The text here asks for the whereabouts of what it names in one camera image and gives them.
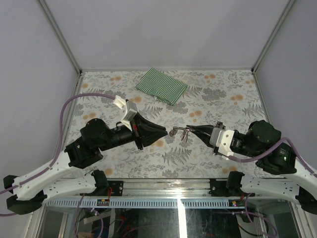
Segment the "large silver keyring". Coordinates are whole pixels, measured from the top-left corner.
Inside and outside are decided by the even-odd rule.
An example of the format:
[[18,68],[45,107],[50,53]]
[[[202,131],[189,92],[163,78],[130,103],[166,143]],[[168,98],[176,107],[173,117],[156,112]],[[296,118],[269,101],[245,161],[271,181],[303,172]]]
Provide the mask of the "large silver keyring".
[[191,132],[191,129],[186,128],[186,127],[179,127],[179,126],[174,126],[172,130],[168,133],[170,137],[175,137],[178,133],[181,133],[181,141],[182,142],[187,142],[189,132]]

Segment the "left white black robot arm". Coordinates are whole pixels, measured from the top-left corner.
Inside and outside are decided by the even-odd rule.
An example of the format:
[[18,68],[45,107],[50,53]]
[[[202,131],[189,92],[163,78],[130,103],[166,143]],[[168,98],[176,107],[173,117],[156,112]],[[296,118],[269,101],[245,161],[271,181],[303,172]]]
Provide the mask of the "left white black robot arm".
[[81,136],[66,146],[57,160],[39,167],[24,176],[8,175],[4,188],[12,194],[6,206],[13,214],[32,213],[50,200],[69,195],[109,196],[110,186],[101,170],[94,170],[80,178],[63,177],[83,170],[103,158],[102,152],[134,142],[139,150],[165,137],[165,127],[136,114],[126,127],[118,122],[109,128],[102,119],[92,119],[80,130]]

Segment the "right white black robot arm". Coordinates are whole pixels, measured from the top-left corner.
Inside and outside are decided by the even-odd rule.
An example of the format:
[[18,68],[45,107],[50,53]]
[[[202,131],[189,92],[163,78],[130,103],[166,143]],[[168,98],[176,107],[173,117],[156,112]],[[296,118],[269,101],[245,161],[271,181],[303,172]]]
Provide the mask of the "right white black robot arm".
[[215,126],[187,125],[186,130],[212,148],[215,155],[239,164],[254,162],[264,172],[286,179],[270,181],[231,171],[223,188],[214,192],[217,196],[260,194],[284,199],[300,205],[308,213],[317,213],[317,171],[305,162],[290,139],[282,137],[270,123],[255,121],[245,134],[226,129],[221,122]]

